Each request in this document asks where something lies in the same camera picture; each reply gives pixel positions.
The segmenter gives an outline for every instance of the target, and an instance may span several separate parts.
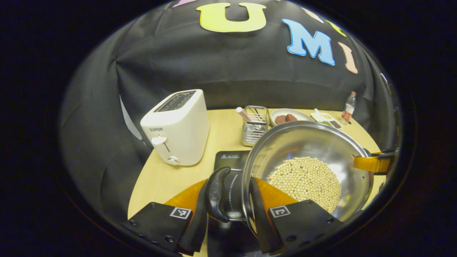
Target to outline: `metal utensil caddy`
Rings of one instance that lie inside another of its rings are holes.
[[[243,145],[253,146],[265,134],[270,123],[268,108],[249,105],[244,108],[250,121],[243,120],[241,141]]]

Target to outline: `blue letter m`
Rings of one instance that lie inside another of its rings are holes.
[[[330,46],[330,37],[320,31],[316,31],[314,37],[309,34],[305,27],[296,21],[283,19],[284,23],[289,26],[292,45],[287,47],[287,50],[292,54],[304,56],[306,50],[303,48],[302,42],[305,44],[311,57],[316,57],[320,48],[319,60],[326,64],[335,65],[335,60],[332,56],[332,48]]]

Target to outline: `toaster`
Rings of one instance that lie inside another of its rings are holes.
[[[198,163],[209,133],[203,91],[195,89],[169,95],[152,108],[140,124],[166,163],[181,166]]]

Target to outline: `plastic bottle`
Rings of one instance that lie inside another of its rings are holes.
[[[351,92],[351,95],[347,98],[346,105],[343,110],[343,114],[341,115],[341,123],[346,125],[349,120],[351,119],[352,114],[354,113],[354,109],[356,108],[356,93],[354,91]]]

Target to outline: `table top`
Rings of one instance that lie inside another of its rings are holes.
[[[297,109],[307,115],[314,110]],[[241,143],[242,118],[235,109],[208,110],[210,130],[205,152],[199,163],[193,166],[172,166],[166,164],[156,151],[152,151],[133,189],[128,206],[128,218],[134,216],[150,202],[164,203],[189,186],[209,178],[214,169],[215,155],[219,151],[250,150],[252,147]],[[341,116],[339,111],[322,111],[334,118]],[[379,148],[359,123],[351,119],[351,124],[342,125],[341,131],[352,137],[370,152]],[[374,176],[373,189],[363,209],[371,203],[379,191],[385,176]],[[206,238],[200,253],[194,256],[207,256]]]

